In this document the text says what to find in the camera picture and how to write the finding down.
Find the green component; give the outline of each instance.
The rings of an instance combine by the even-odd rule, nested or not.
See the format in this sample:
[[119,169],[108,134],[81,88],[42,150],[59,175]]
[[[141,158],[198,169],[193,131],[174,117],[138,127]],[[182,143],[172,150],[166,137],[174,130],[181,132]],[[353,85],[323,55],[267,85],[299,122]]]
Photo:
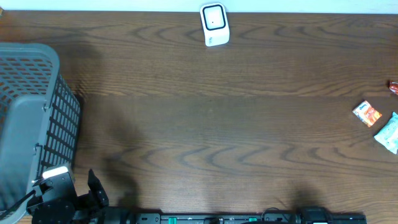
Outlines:
[[177,218],[169,218],[169,224],[177,224]]

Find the red wrapper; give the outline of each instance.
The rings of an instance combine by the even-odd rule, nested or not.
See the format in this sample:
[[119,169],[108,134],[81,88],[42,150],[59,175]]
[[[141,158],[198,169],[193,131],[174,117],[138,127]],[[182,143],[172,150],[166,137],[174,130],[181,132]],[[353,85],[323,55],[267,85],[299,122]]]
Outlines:
[[394,82],[390,80],[390,86],[389,86],[390,90],[395,93],[396,95],[398,95],[398,82]]

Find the white wall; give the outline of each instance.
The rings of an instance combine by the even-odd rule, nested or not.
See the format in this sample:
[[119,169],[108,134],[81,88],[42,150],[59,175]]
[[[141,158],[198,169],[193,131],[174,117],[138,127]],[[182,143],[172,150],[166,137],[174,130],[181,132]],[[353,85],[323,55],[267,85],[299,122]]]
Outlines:
[[[220,0],[228,12],[398,14],[398,0]],[[206,0],[0,0],[5,10],[198,12]]]

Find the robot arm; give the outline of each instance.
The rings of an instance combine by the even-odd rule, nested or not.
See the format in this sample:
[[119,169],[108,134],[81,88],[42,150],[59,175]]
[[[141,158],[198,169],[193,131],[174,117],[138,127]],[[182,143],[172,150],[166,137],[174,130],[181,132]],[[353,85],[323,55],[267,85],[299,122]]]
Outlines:
[[366,224],[362,214],[332,214],[321,207],[304,207],[295,212],[267,209],[263,214],[190,215],[131,213],[109,207],[108,196],[92,170],[88,173],[88,194],[77,196],[73,173],[68,167],[54,167],[34,186],[27,212],[32,223],[95,224]]

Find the white plug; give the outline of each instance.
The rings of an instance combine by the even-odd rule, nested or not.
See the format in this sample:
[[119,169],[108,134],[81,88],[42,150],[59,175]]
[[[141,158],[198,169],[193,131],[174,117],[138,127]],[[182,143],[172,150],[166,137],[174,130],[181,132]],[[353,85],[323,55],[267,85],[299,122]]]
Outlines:
[[204,5],[200,9],[200,17],[206,46],[216,46],[229,41],[229,25],[224,5],[221,3]]

